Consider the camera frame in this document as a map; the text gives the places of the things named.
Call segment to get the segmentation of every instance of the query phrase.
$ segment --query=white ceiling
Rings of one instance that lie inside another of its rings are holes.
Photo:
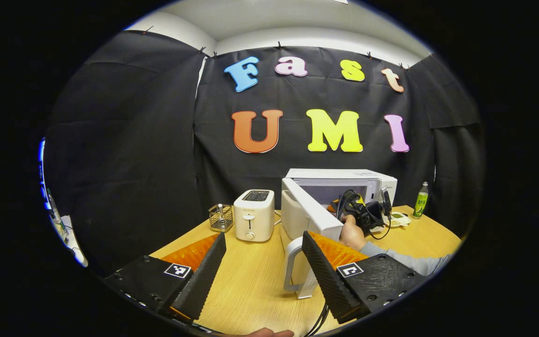
[[[398,25],[351,0],[181,0],[160,9],[216,41],[271,28],[317,27],[371,36],[425,57],[428,48]]]

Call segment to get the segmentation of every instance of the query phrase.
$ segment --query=green bottle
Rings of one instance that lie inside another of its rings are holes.
[[[417,196],[417,202],[415,202],[415,210],[413,211],[413,219],[421,218],[423,210],[425,210],[425,204],[428,201],[428,182],[423,182],[419,195]]]

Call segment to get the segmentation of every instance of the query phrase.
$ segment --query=white wall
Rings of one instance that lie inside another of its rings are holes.
[[[175,38],[197,49],[205,47],[204,52],[207,55],[213,55],[213,49],[216,47],[214,38],[203,32],[201,28],[170,13],[154,12],[143,17],[126,30],[147,30],[150,26],[153,26],[149,30],[150,32]]]
[[[363,55],[370,51],[375,58],[394,64],[402,63],[404,67],[412,66],[423,59],[406,49],[369,36],[344,30],[310,27],[257,30],[218,41],[214,50],[220,55],[243,49],[278,46],[278,41],[281,45],[326,47]]]

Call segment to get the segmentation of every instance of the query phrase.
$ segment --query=bottle label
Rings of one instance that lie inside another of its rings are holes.
[[[413,211],[413,216],[419,217],[423,214],[423,210],[425,209],[425,204],[427,200],[427,194],[420,193],[417,196],[417,202],[415,203],[415,211]]]

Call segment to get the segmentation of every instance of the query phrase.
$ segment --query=white toaster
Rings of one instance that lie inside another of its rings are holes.
[[[247,190],[234,201],[236,237],[263,242],[274,231],[274,191]]]

